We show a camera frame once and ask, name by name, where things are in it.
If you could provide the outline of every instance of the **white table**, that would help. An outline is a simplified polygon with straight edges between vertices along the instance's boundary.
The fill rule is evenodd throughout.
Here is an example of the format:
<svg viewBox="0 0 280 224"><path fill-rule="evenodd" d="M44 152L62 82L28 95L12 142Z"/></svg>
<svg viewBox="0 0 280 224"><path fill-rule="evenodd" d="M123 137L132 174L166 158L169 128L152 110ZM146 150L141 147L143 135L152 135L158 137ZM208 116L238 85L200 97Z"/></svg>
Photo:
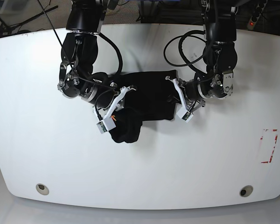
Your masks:
<svg viewBox="0 0 280 224"><path fill-rule="evenodd" d="M166 43L185 25L112 25L125 72L171 70ZM63 40L64 29L58 30ZM94 71L114 72L114 50L98 40ZM185 41L190 57L203 43ZM57 90L60 46L52 31L0 39L0 169L18 197L87 207L186 209L249 203L280 194L280 37L238 31L234 92L208 100L190 123L146 122L139 141L100 134L92 105ZM181 63L177 43L169 60ZM203 62L197 64L204 69ZM189 68L178 69L189 80ZM275 134L278 141L271 163ZM39 194L35 186L50 193ZM242 187L253 193L240 197Z"/></svg>

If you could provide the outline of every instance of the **floor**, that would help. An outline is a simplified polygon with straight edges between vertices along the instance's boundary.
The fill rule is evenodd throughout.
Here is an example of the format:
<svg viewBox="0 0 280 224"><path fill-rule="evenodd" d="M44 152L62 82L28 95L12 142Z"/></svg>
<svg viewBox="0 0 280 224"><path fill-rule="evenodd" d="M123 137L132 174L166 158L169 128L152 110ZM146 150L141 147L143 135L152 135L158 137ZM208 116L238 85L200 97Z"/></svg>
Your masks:
<svg viewBox="0 0 280 224"><path fill-rule="evenodd" d="M70 0L40 0L44 7L47 9L58 5L58 8L49 12L48 16L51 19L55 28L64 28L66 26L67 19L70 15L71 1ZM119 0L119 4L125 3L125 0ZM7 25L13 25L22 22L38 13L40 9L36 0L29 0L26 8L20 14L1 14L0 17ZM138 6L136 1L130 1L123 6L117 6L114 11L108 11L104 24L116 24L116 23L136 23L139 16ZM47 18L42 15L38 19L22 26L21 30L37 31L39 29L51 29Z"/></svg>

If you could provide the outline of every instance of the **black cloth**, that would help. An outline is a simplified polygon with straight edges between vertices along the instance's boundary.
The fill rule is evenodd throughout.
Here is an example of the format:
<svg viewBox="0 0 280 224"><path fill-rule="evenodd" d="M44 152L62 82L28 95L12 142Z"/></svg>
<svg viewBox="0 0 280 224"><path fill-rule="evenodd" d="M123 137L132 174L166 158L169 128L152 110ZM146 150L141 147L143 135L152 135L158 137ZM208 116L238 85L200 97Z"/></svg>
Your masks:
<svg viewBox="0 0 280 224"><path fill-rule="evenodd" d="M125 96L124 109L114 112L116 128L109 131L117 142L133 143L139 138L143 121L172 120L178 93L166 76L176 78L176 70L136 72L116 79L118 87L134 85L137 91Z"/></svg>

